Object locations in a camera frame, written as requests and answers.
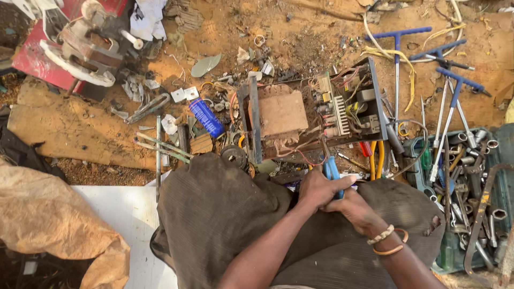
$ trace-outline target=dark brown cloth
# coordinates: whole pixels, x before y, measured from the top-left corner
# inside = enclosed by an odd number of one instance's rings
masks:
[[[389,179],[358,192],[384,220],[409,232],[407,244],[429,267],[438,255],[442,212],[422,192]],[[228,264],[287,212],[291,191],[252,180],[219,156],[196,156],[162,183],[154,254],[173,268],[181,289],[215,288]],[[316,289],[395,288],[379,257],[340,213],[318,212],[293,241],[272,285]]]

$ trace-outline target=person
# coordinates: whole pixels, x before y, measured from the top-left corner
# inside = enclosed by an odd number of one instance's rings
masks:
[[[321,167],[299,192],[277,181],[214,153],[169,174],[150,247],[180,288],[444,288],[428,269],[444,215],[422,192],[390,179],[356,191],[354,178],[329,181]]]
[[[328,180],[315,167],[305,177],[298,203],[264,235],[243,250],[229,264],[218,289],[265,289],[274,279],[302,225],[318,210],[341,212],[360,234],[373,240],[387,231],[388,224],[351,188],[354,176]],[[341,200],[333,200],[344,190]],[[396,232],[375,243],[377,252],[400,250],[380,260],[399,289],[446,288],[421,262]]]

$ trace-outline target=pliers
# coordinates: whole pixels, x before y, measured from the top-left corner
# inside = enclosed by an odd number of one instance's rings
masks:
[[[328,150],[328,146],[326,145],[326,140],[324,135],[320,135],[320,141],[323,144],[323,154],[325,155],[325,162],[323,163],[323,174],[329,180],[340,179],[339,171],[337,170],[336,160],[334,156],[330,155],[330,151]],[[344,190],[340,190],[334,196],[335,199],[343,198]]]

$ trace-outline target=white cable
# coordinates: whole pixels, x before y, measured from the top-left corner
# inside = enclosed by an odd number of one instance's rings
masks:
[[[460,1],[462,2],[461,0],[449,0],[453,6],[453,9],[455,10],[455,16],[457,17],[457,20],[459,22],[462,21],[462,15],[461,15],[461,11],[459,10],[458,8],[458,5],[457,5],[457,2],[456,1]],[[389,58],[390,60],[393,60],[393,57],[386,53],[382,47],[380,47],[380,45],[378,45],[377,41],[375,40],[375,38],[373,38],[373,35],[371,34],[370,32],[370,29],[368,28],[368,22],[366,21],[366,13],[364,13],[364,28],[366,29],[366,33],[368,34],[368,36],[370,37],[371,41],[373,42],[373,44],[375,44],[375,46],[378,48],[378,50],[380,50],[380,52],[382,54],[384,54],[385,57]],[[463,28],[460,28],[458,30],[458,36],[457,36],[457,40],[455,41],[459,41],[461,38],[462,38],[462,34],[463,34],[463,31],[464,29]],[[450,54],[454,49],[455,49],[456,46],[453,46],[452,48],[450,48],[450,50],[448,50],[447,52],[445,52],[443,54],[443,58]],[[430,62],[430,61],[433,61],[432,59],[420,59],[420,60],[412,60],[411,63],[423,63],[423,62]]]

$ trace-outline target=wrist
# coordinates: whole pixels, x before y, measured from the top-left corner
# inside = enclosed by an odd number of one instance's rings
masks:
[[[373,239],[387,230],[388,224],[381,217],[375,215],[364,225],[362,225],[361,228],[364,235],[366,235],[368,239]]]

